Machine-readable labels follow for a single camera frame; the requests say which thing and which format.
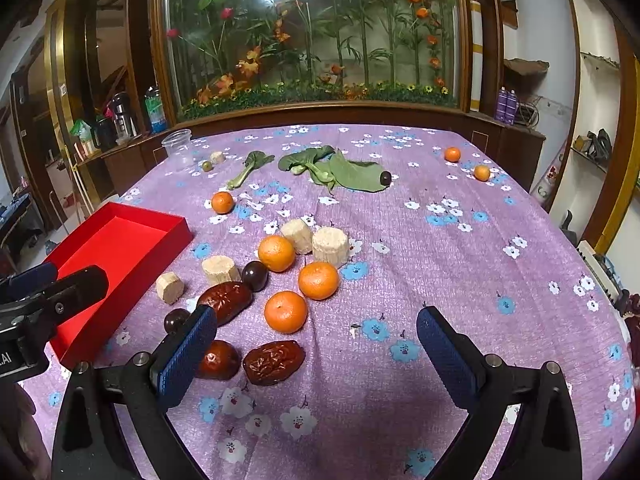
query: table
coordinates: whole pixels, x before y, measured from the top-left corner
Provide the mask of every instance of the table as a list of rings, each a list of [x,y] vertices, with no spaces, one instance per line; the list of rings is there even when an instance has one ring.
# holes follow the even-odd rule
[[[176,306],[193,309],[207,288],[200,264],[210,254],[226,254],[241,267],[255,259],[261,238],[295,217],[313,228],[333,224],[351,239],[338,292],[309,301],[300,332],[273,332],[262,308],[277,291],[297,290],[298,271],[310,255],[299,256],[287,272],[272,273],[252,306],[218,331],[243,356],[293,338],[306,351],[300,370],[269,387],[248,384],[242,370],[229,381],[194,380],[170,410],[178,434],[211,478],[424,478],[466,413],[454,407],[417,342],[415,318],[423,302],[436,305],[484,353],[524,367],[560,363],[572,391],[584,478],[598,478],[635,413],[616,314],[548,216],[474,145],[452,132],[342,124],[244,130],[194,144],[198,158],[221,150],[226,162],[210,173],[179,173],[168,159],[122,197],[186,217],[194,241],[168,268],[186,282],[186,292],[167,306],[151,287],[98,365],[122,364],[155,348],[165,314]],[[331,196],[308,174],[281,172],[273,162],[232,193],[238,204],[228,216],[210,209],[211,195],[242,170],[249,151],[277,160],[322,144],[379,162],[393,174],[393,185],[377,194],[338,188]],[[458,164],[444,161],[447,146],[460,148]],[[492,168],[490,182],[473,177],[478,163]],[[53,357],[44,375],[25,383],[49,449],[68,375]],[[118,412],[131,435],[126,410]],[[494,471],[515,417],[510,407],[479,478]],[[142,476],[154,478],[139,442],[129,443]]]

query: door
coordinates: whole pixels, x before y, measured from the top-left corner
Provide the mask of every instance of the door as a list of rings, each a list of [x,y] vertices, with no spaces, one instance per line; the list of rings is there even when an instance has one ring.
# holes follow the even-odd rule
[[[38,142],[38,136],[33,126],[33,111],[29,102],[27,73],[27,70],[22,68],[11,76],[11,110],[14,116],[15,133],[18,137],[20,153],[27,170],[27,178],[31,188],[30,193],[38,206],[45,229],[49,231],[57,229],[61,225],[56,210],[63,220],[66,219],[66,215],[51,184],[46,168],[45,153]],[[49,193],[52,191],[54,205],[51,205],[49,200]]]

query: blue gripper pad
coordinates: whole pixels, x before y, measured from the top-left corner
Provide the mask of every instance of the blue gripper pad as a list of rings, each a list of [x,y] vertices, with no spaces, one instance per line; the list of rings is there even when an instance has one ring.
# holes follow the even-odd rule
[[[415,325],[418,339],[451,400],[457,407],[470,410],[476,404],[478,379],[459,351],[462,338],[470,343],[469,339],[456,333],[434,306],[423,308]]]
[[[215,311],[200,305],[175,335],[160,343],[150,376],[161,410],[180,404],[216,332]]]

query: clear plastic container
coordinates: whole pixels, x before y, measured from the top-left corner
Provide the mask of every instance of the clear plastic container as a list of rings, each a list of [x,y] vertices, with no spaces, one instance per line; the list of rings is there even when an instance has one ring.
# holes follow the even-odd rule
[[[176,171],[188,170],[195,165],[191,130],[178,130],[162,140],[169,160],[174,161]]]

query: wall shelf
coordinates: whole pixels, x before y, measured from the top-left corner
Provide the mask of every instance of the wall shelf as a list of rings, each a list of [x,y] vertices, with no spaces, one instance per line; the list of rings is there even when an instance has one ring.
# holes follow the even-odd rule
[[[605,68],[608,70],[613,70],[618,72],[620,70],[620,63],[617,61],[613,61],[608,57],[596,56],[595,54],[591,54],[590,52],[581,52],[580,55],[586,61],[593,63],[596,67],[596,70],[601,68]]]

